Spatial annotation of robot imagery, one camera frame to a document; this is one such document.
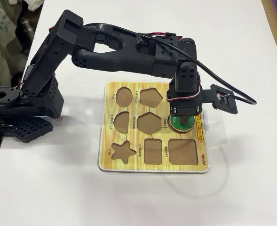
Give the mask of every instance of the white surface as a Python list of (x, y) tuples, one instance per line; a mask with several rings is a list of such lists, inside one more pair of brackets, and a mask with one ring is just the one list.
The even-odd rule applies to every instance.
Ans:
[[(211, 168), (203, 175), (106, 173), (97, 167), (109, 81), (166, 81), (75, 67), (56, 75), (65, 99), (54, 131), (0, 150), (0, 226), (277, 225), (277, 47), (260, 0), (48, 0), (30, 58), (64, 9), (85, 23), (195, 40), (199, 60), (258, 101), (230, 115), (204, 105)], [(218, 84), (200, 70), (202, 85)]]

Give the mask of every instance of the wire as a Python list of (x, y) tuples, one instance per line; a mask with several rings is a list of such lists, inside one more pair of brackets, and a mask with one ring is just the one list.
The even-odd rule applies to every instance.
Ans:
[(8, 124), (1, 124), (0, 123), (0, 132), (3, 133), (14, 133), (17, 131), (17, 126), (8, 125)]
[(250, 102), (249, 100), (243, 99), (243, 98), (241, 98), (241, 97), (238, 97), (238, 96), (235, 96), (235, 95), (232, 95), (232, 94), (230, 94), (229, 96), (230, 96), (230, 97), (235, 98), (236, 100), (239, 100), (239, 101), (245, 102), (245, 103), (247, 103), (247, 104), (250, 104), (250, 105), (252, 105), (252, 104), (253, 104), (253, 103), (252, 103), (252, 102)]
[(198, 93), (197, 93), (197, 94), (195, 94), (195, 95), (192, 95), (192, 96), (189, 96), (189, 97), (175, 97), (175, 98), (167, 98), (166, 100), (171, 101), (171, 100), (192, 99), (192, 98), (194, 98), (194, 97), (198, 96), (198, 94), (200, 93), (200, 91), (201, 91), (201, 86), (199, 86), (199, 91), (198, 91)]

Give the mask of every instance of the black robotic arm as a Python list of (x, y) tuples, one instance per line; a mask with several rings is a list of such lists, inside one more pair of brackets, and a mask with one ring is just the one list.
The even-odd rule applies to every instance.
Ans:
[[(115, 51), (95, 53), (96, 43)], [(232, 91), (215, 85), (202, 89), (197, 65), (205, 71), (207, 68), (197, 60), (192, 39), (168, 32), (135, 33), (110, 24), (83, 25), (81, 17), (65, 10), (27, 67), (22, 85), (18, 89), (0, 86), (0, 121), (15, 123), (16, 138), (29, 142), (52, 130), (49, 122), (34, 116), (60, 117), (64, 100), (54, 71), (68, 54), (77, 67), (171, 79), (166, 99), (172, 116), (198, 115), (203, 103), (213, 103), (216, 109), (237, 114), (235, 99), (239, 97)], [(254, 101), (244, 97), (249, 98), (243, 99), (246, 102)]]

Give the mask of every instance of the mounting holes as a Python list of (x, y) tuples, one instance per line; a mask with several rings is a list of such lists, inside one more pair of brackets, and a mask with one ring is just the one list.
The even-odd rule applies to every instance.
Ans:
[(0, 92), (0, 99), (4, 98), (7, 94), (5, 92)]

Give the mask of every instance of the black plastic part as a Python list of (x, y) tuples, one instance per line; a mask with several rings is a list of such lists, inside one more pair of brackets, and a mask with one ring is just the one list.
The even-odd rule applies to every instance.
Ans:
[(19, 118), (14, 119), (11, 123), (14, 123), (18, 129), (14, 133), (6, 134), (6, 136), (13, 136), (24, 143), (53, 131), (53, 125), (41, 117)]
[(0, 118), (27, 116), (48, 116), (59, 118), (64, 99), (58, 89), (55, 76), (48, 81), (38, 96), (27, 96), (10, 86), (0, 86)]
[[(188, 97), (195, 94), (195, 92), (176, 92), (174, 79), (169, 83), (169, 90), (166, 93), (167, 98)], [(202, 112), (202, 87), (200, 93), (193, 99), (182, 99), (169, 101), (171, 116), (185, 116), (185, 115), (199, 115)]]
[(218, 99), (218, 94), (224, 96), (227, 94), (234, 94), (232, 91), (217, 85), (211, 85), (209, 90), (203, 90), (203, 102), (213, 103), (214, 109), (222, 110), (230, 114), (237, 114), (236, 100), (231, 97), (222, 97)]
[(181, 64), (175, 73), (175, 90), (177, 92), (196, 92), (197, 89), (196, 64), (192, 62)]
[[(177, 36), (157, 37), (178, 47)], [(152, 76), (173, 78), (178, 66), (178, 52), (161, 44), (156, 44), (155, 61)]]
[(116, 51), (95, 53), (78, 49), (72, 55), (72, 62), (77, 67), (152, 74), (155, 57), (138, 51), (136, 34), (129, 34), (110, 24), (96, 24), (87, 29), (96, 34), (97, 43)]
[(95, 35), (82, 27), (82, 18), (65, 10), (31, 61), (34, 65), (22, 86), (23, 93), (36, 97), (54, 71), (75, 49), (93, 51)]

